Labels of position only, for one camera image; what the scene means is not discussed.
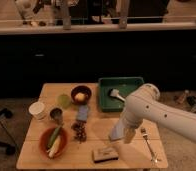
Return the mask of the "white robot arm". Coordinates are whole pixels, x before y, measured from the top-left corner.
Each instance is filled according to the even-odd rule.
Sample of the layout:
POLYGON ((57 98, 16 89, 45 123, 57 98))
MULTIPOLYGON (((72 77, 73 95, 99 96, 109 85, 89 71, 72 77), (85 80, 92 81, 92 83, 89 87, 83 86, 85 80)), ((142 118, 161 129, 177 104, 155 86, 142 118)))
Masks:
POLYGON ((135 130, 146 119, 196 143, 196 114, 162 104, 159 97, 159 89, 149 83, 130 93, 121 116, 123 125, 135 130))

